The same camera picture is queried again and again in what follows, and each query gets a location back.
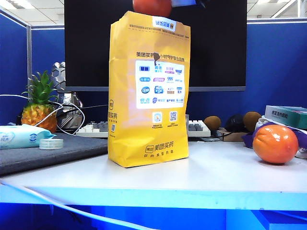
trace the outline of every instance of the black mouse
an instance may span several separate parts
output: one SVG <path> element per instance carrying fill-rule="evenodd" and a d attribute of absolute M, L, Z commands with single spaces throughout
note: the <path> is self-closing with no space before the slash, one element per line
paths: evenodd
<path fill-rule="evenodd" d="M 243 116 L 241 114 L 235 114 L 231 116 L 226 121 L 225 129 L 228 132 L 247 132 L 247 129 L 243 123 Z"/>

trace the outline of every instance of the desk surface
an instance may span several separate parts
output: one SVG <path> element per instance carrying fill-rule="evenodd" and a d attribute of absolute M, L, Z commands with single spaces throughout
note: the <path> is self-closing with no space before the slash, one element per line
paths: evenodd
<path fill-rule="evenodd" d="M 187 159 L 123 168 L 107 155 L 7 176 L 67 204 L 307 210 L 307 161 L 261 161 L 243 142 L 190 142 Z M 44 204 L 0 185 L 0 201 Z"/>

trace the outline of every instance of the black monitor screen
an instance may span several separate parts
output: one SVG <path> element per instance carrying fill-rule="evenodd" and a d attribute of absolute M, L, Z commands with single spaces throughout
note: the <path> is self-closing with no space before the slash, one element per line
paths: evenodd
<path fill-rule="evenodd" d="M 245 89 L 246 0 L 198 0 L 170 19 L 191 27 L 190 91 Z M 132 0 L 65 0 L 66 87 L 107 91 L 110 25 Z"/>

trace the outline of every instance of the meituan pharmacy bag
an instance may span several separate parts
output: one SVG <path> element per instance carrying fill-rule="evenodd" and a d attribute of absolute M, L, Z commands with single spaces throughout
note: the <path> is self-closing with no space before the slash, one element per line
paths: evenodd
<path fill-rule="evenodd" d="M 108 157 L 123 167 L 189 155 L 190 27 L 128 11 L 111 25 Z"/>

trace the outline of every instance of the pineapple leaves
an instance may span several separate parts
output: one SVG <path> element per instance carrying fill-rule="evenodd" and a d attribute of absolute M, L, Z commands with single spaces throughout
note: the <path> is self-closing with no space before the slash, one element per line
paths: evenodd
<path fill-rule="evenodd" d="M 50 80 L 47 70 L 43 74 L 36 72 L 37 75 L 32 75 L 30 84 L 26 86 L 29 97 L 31 97 L 33 103 L 48 104 L 50 98 L 57 98 L 58 96 L 50 95 L 51 92 L 56 91 L 53 88 L 53 82 Z"/>
<path fill-rule="evenodd" d="M 44 71 L 43 75 L 40 76 L 40 82 L 43 86 L 46 86 L 49 81 L 49 75 L 47 74 L 47 70 Z"/>

